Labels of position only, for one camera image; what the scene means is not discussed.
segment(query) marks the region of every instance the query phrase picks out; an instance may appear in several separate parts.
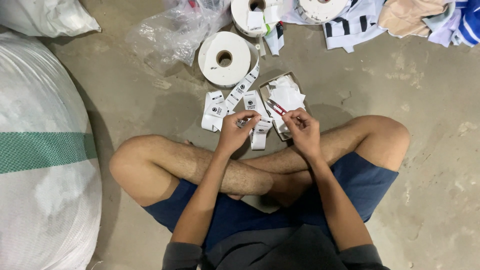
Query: clear plastic bag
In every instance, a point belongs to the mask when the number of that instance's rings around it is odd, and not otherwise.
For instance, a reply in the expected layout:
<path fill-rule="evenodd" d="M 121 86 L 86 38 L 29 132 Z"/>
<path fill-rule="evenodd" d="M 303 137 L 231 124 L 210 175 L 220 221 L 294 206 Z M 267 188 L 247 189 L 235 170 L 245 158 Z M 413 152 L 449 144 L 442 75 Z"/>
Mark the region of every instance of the clear plastic bag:
<path fill-rule="evenodd" d="M 175 7 L 144 19 L 130 30 L 125 41 L 160 72 L 178 61 L 192 66 L 200 43 L 232 22 L 229 8 L 230 0 L 180 0 Z"/>

